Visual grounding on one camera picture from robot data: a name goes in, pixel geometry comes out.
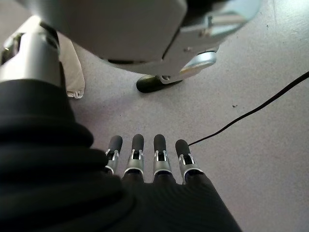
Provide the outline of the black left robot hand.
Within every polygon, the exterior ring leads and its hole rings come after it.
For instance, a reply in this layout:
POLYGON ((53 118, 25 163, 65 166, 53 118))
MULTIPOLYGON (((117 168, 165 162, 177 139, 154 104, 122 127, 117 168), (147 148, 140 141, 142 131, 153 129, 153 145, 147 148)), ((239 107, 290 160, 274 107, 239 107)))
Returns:
POLYGON ((184 140, 176 143, 183 184, 167 170, 145 183, 136 135, 123 177, 110 151, 76 122, 65 90, 57 32, 28 18, 0 59, 0 229, 3 232, 239 232, 184 140))

